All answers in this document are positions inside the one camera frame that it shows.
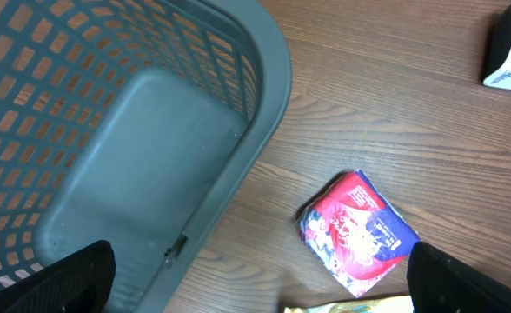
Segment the yellow snack bag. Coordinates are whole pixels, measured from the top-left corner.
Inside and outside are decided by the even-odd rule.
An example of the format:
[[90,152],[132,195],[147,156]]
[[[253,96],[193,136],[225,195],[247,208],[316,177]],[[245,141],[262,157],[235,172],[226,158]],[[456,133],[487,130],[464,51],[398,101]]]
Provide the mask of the yellow snack bag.
[[308,308],[286,307],[284,313],[414,313],[411,296],[327,303]]

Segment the red purple pad pack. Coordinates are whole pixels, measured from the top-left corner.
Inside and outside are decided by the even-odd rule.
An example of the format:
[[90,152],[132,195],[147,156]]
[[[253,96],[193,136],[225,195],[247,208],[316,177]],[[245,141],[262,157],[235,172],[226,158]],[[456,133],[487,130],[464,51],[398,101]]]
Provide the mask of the red purple pad pack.
[[374,287],[420,241],[362,170],[334,180],[296,223],[304,244],[355,297]]

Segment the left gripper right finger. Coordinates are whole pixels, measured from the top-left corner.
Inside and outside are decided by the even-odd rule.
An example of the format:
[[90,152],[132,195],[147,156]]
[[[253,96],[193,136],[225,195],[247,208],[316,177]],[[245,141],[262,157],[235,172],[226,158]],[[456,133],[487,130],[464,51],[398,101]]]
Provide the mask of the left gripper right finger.
[[425,242],[408,260],[415,313],[511,313],[511,289]]

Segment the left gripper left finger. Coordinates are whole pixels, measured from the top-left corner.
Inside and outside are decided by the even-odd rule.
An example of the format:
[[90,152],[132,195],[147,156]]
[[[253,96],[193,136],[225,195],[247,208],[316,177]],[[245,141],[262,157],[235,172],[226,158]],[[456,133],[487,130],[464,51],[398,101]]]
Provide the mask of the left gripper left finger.
[[99,240],[0,291],[0,313],[100,313],[116,275],[114,251]]

